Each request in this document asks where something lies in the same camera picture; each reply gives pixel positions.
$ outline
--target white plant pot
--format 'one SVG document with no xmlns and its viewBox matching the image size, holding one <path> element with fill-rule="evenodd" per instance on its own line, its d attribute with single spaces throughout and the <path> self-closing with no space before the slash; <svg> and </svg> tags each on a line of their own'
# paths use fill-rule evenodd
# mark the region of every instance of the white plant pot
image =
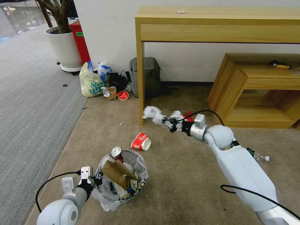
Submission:
<svg viewBox="0 0 300 225">
<path fill-rule="evenodd" d="M 49 28 L 46 30 L 46 34 L 62 70 L 67 72 L 80 71 L 83 64 L 73 33 L 51 34 L 57 29 L 58 27 Z"/>
</svg>

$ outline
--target pile of trash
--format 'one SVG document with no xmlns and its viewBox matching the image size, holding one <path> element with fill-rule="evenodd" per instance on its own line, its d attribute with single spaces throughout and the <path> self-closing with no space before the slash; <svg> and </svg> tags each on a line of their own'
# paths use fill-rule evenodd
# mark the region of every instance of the pile of trash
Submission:
<svg viewBox="0 0 300 225">
<path fill-rule="evenodd" d="M 95 176 L 100 182 L 97 182 L 99 185 L 92 191 L 92 196 L 108 212 L 115 211 L 120 204 L 140 192 L 148 178 L 148 171 L 139 153 L 115 147 L 111 154 L 103 157 Z"/>
<path fill-rule="evenodd" d="M 131 88 L 128 82 L 130 73 L 122 71 L 121 75 L 113 73 L 111 67 L 105 62 L 99 62 L 93 67 L 88 61 L 79 73 L 81 92 L 85 97 L 94 97 L 103 94 L 107 99 L 113 100 L 117 96 L 120 100 L 127 100 Z"/>
</svg>

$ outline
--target red lid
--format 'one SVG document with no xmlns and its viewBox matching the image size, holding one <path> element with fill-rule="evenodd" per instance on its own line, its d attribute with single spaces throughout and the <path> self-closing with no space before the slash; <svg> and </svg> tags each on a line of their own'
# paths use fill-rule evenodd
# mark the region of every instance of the red lid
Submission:
<svg viewBox="0 0 300 225">
<path fill-rule="evenodd" d="M 71 27 L 71 28 L 81 27 L 81 26 L 80 26 L 80 21 L 79 21 L 79 20 L 76 20 L 74 23 L 71 23 L 71 24 L 69 25 L 69 27 Z"/>
<path fill-rule="evenodd" d="M 118 99 L 120 99 L 121 101 L 125 101 L 129 98 L 129 93 L 127 91 L 120 91 L 118 93 Z"/>
</svg>

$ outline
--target black cable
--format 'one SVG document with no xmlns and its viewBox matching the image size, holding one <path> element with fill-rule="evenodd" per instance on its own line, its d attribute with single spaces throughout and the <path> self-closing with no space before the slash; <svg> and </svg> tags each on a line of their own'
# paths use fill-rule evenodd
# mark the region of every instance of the black cable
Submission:
<svg viewBox="0 0 300 225">
<path fill-rule="evenodd" d="M 29 9 L 28 9 L 27 4 L 26 4 L 26 0 L 24 2 L 25 2 L 26 9 L 29 12 Z"/>
<path fill-rule="evenodd" d="M 286 208 L 286 207 L 283 206 L 282 204 L 279 204 L 278 202 L 276 202 L 276 201 L 274 201 L 274 200 L 272 200 L 272 199 L 270 199 L 270 198 L 268 198 L 268 197 L 266 197 L 266 196 L 264 196 L 264 195 L 261 195 L 261 194 L 259 194 L 259 193 L 257 193 L 257 192 L 254 192 L 254 191 L 250 191 L 250 190 L 248 190 L 248 189 L 244 189 L 244 188 L 242 188 L 242 187 L 232 186 L 232 185 L 228 185 L 228 184 L 222 184 L 222 185 L 220 186 L 220 188 L 221 188 L 223 191 L 225 191 L 225 192 L 227 192 L 227 193 L 231 193 L 231 194 L 236 194 L 236 193 L 233 192 L 233 191 L 226 190 L 224 187 L 235 188 L 235 189 L 238 189 L 238 190 L 242 190 L 242 191 L 249 192 L 249 193 L 251 193 L 251 194 L 255 194 L 255 195 L 257 195 L 257 196 L 259 196 L 259 197 L 261 197 L 261 198 L 264 198 L 265 200 L 268 200 L 268 201 L 274 203 L 275 205 L 278 205 L 279 207 L 281 207 L 281 208 L 283 208 L 284 210 L 288 211 L 290 214 L 292 214 L 292 215 L 293 215 L 294 217 L 296 217 L 298 220 L 300 220 L 300 217 L 299 217 L 296 213 L 294 213 L 292 210 Z"/>
<path fill-rule="evenodd" d="M 41 185 L 41 187 L 37 190 L 37 194 L 35 195 L 35 202 L 36 202 L 36 204 L 37 204 L 37 208 L 38 208 L 39 212 L 41 213 L 42 210 L 41 210 L 41 207 L 40 207 L 40 205 L 39 205 L 39 203 L 38 203 L 38 194 L 40 193 L 41 189 L 42 189 L 49 181 L 53 180 L 54 178 L 61 177 L 61 176 L 63 176 L 63 175 L 67 175 L 67 174 L 77 174 L 77 175 L 80 175 L 80 173 L 81 173 L 81 170 L 78 170 L 77 172 L 67 172 L 67 173 L 62 173 L 62 174 L 56 175 L 55 177 L 50 178 L 50 179 L 47 180 L 45 183 L 43 183 L 43 184 Z"/>
<path fill-rule="evenodd" d="M 196 114 L 202 113 L 202 112 L 211 112 L 211 113 L 215 114 L 215 115 L 218 117 L 218 119 L 220 120 L 221 124 L 222 124 L 223 126 L 225 126 L 224 123 L 223 123 L 223 121 L 222 121 L 222 119 L 221 119 L 221 117 L 220 117 L 215 111 L 209 110 L 209 109 L 204 109 L 204 110 L 197 111 L 197 112 L 195 112 L 195 113 L 193 113 L 193 114 L 191 114 L 191 115 L 189 115 L 189 116 L 187 116 L 187 117 L 185 117 L 185 118 L 183 118 L 183 119 L 177 120 L 177 122 L 183 121 L 183 120 L 185 120 L 185 119 L 187 119 L 187 118 L 190 118 L 190 117 L 193 116 L 193 115 L 196 115 Z"/>
</svg>

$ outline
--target gray carpet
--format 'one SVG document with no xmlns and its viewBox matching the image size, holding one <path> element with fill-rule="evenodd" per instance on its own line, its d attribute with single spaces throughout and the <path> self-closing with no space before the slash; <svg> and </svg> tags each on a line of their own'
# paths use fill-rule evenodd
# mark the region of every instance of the gray carpet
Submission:
<svg viewBox="0 0 300 225">
<path fill-rule="evenodd" d="M 87 103 L 79 76 L 56 65 L 46 28 L 0 44 L 0 224 L 25 223 Z"/>
</svg>

